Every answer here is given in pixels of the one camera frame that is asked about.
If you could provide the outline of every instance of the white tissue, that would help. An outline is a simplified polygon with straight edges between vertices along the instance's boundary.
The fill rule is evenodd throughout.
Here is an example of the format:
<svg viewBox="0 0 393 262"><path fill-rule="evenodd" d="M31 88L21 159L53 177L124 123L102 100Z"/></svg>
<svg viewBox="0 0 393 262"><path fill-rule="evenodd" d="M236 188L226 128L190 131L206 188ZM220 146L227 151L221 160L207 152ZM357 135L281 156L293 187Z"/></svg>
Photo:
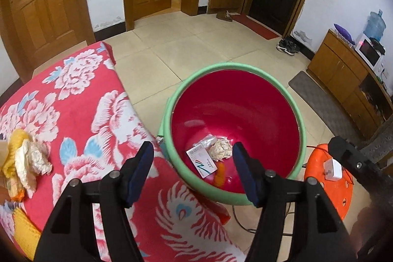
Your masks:
<svg viewBox="0 0 393 262"><path fill-rule="evenodd" d="M52 164L47 160L46 147L28 139L23 140L22 146L15 152L16 173L29 197L37 189L35 176L38 174L49 174Z"/></svg>
<svg viewBox="0 0 393 262"><path fill-rule="evenodd" d="M226 138L220 138L213 146L210 147L208 153L214 161L223 161L223 159L231 158L231 143Z"/></svg>

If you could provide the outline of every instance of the plastic basin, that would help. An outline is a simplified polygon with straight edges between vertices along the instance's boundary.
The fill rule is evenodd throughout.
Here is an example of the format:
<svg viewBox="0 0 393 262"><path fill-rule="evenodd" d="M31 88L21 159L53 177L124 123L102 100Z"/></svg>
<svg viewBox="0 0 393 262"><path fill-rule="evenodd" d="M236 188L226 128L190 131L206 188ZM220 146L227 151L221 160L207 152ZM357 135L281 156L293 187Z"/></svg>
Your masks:
<svg viewBox="0 0 393 262"><path fill-rule="evenodd" d="M180 176L205 197L230 205L251 204L232 158L202 179L186 154L208 133L241 141L251 157L282 177L296 177L304 161L305 129L292 97L272 76L245 64L215 64L185 80L168 100L163 130Z"/></svg>

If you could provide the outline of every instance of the gray floor mat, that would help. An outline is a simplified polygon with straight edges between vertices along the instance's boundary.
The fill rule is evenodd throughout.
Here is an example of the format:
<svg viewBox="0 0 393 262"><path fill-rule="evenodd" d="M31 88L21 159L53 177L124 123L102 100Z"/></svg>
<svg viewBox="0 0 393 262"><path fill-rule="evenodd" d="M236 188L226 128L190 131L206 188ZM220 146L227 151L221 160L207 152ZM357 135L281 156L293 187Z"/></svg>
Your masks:
<svg viewBox="0 0 393 262"><path fill-rule="evenodd" d="M317 113L335 136L341 136L358 146L362 137L352 119L335 101L304 71L289 82L290 87Z"/></svg>

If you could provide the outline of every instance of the red doormat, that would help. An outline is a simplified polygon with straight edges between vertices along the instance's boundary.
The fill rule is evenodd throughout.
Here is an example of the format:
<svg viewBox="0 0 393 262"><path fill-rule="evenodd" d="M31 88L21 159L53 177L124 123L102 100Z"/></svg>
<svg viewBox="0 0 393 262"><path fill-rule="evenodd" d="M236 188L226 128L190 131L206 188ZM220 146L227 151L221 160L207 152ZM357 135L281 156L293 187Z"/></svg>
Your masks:
<svg viewBox="0 0 393 262"><path fill-rule="evenodd" d="M258 35L262 36L264 39L270 40L273 38L279 37L276 33L272 32L271 30L268 30L261 24L258 24L254 22L252 19L248 18L246 15L241 14L241 15L232 15L233 20L236 20L240 24L243 24L244 26L248 27L252 31L256 32Z"/></svg>

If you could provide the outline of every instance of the green bowl rim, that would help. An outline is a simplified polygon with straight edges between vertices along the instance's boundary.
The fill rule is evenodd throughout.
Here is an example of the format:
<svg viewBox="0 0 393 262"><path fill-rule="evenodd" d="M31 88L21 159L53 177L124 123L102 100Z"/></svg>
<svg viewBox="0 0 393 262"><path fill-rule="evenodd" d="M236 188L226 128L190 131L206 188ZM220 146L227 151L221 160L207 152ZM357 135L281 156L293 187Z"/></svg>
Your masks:
<svg viewBox="0 0 393 262"><path fill-rule="evenodd" d="M264 72L259 68L246 65L243 63L235 63L235 62L216 63L214 65L210 65L205 68L202 68L197 72L194 72L190 77L184 80L167 102L166 110L164 113L164 119L163 119L164 139L170 157L170 161L172 162L173 166L176 168L180 176L193 189L199 191L202 195L205 195L207 198L220 203L225 203L230 205L250 205L251 202L247 199L247 196L244 193L233 193L233 192L219 189L203 181L197 175L195 175L181 160L180 156L178 155L174 147L173 140L172 140L170 121L172 118L172 111L174 110L174 107L180 95L191 83L193 83L198 78L204 76L205 74L215 72L218 70L224 70L224 69L244 70L256 74L257 76L260 76L268 80L286 98L292 110L294 111L296 121L299 126L299 135L300 135L299 155L297 157L297 161L292 171L290 172L287 178L294 179L298 175L303 165L304 158L305 158L305 151L306 151L306 133L305 133L304 122L301 117L299 108L297 107L294 99L289 94L289 92L274 77L272 77L271 75L269 75L268 73Z"/></svg>

